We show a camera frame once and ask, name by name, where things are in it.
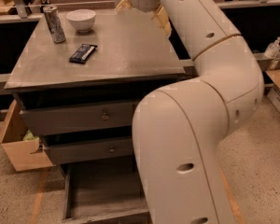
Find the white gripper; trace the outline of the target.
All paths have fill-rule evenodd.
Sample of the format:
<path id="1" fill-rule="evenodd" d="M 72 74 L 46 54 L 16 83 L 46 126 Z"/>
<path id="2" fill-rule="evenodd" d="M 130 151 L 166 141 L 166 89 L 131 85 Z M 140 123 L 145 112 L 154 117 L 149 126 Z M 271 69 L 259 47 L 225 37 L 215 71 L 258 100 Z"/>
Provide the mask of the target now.
<path id="1" fill-rule="evenodd" d="M 115 10 L 127 10 L 135 7 L 143 12 L 153 12 L 152 19 L 159 23 L 160 28 L 165 32 L 166 36 L 169 37 L 172 32 L 171 23 L 169 21 L 169 16 L 163 5 L 160 5 L 159 0 L 120 0 L 116 5 Z"/>

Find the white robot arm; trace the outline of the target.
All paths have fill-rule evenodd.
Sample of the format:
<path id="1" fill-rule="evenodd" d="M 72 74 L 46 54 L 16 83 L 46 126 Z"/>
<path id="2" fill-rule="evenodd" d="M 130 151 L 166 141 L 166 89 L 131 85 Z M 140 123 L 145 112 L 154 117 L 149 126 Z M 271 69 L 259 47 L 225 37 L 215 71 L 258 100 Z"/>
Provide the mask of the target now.
<path id="1" fill-rule="evenodd" d="M 217 144 L 261 101 L 259 64 L 213 0 L 129 0 L 162 5 L 198 76 L 154 90 L 133 115 L 133 149 L 153 224 L 235 224 Z"/>

